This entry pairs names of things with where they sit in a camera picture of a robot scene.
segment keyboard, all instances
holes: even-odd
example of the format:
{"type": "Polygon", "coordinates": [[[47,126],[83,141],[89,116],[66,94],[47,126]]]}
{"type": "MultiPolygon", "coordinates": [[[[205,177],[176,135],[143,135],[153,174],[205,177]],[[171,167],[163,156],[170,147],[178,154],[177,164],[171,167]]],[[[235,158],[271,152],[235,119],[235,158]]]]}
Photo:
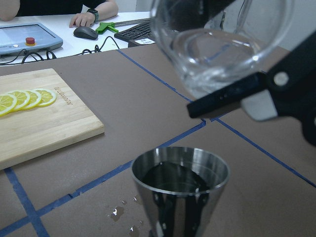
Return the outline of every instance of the keyboard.
{"type": "Polygon", "coordinates": [[[135,40],[142,36],[147,36],[151,32],[150,21],[133,26],[125,31],[121,31],[114,34],[114,37],[129,42],[130,40],[135,40]]]}

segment bamboo cutting board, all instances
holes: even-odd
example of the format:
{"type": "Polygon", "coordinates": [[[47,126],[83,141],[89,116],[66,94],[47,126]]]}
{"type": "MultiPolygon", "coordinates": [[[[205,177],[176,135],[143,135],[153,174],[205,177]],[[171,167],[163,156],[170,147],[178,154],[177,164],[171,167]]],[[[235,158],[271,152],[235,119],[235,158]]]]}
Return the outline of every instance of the bamboo cutting board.
{"type": "Polygon", "coordinates": [[[57,99],[0,117],[0,169],[104,132],[103,123],[53,69],[0,77],[0,94],[35,88],[51,89],[57,99]]]}

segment computer mouse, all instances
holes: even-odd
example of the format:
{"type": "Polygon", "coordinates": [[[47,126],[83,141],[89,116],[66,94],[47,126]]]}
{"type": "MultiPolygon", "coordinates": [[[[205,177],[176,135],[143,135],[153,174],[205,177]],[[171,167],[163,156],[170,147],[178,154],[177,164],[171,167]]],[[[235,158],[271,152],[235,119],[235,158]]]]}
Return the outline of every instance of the computer mouse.
{"type": "Polygon", "coordinates": [[[98,33],[90,27],[79,26],[74,30],[74,36],[88,40],[96,40],[98,38],[98,33]]]}

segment dark clothing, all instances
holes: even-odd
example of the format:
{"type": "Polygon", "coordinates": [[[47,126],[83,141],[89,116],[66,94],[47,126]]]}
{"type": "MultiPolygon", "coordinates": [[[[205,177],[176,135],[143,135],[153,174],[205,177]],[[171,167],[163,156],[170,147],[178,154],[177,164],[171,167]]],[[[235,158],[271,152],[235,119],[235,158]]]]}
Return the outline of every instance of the dark clothing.
{"type": "Polygon", "coordinates": [[[106,0],[20,0],[17,16],[44,16],[76,14],[82,5],[96,8],[106,0]]]}

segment wristwatch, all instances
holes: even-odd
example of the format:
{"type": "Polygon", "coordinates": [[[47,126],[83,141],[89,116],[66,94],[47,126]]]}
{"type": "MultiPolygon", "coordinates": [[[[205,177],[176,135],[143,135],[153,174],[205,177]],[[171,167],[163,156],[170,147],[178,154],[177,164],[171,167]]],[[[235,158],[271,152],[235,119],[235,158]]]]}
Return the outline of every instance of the wristwatch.
{"type": "Polygon", "coordinates": [[[96,9],[91,9],[91,8],[90,8],[90,9],[88,9],[87,12],[90,12],[90,13],[94,14],[94,16],[95,16],[94,22],[96,22],[96,21],[99,20],[99,13],[98,13],[98,11],[97,11],[96,9]]]}

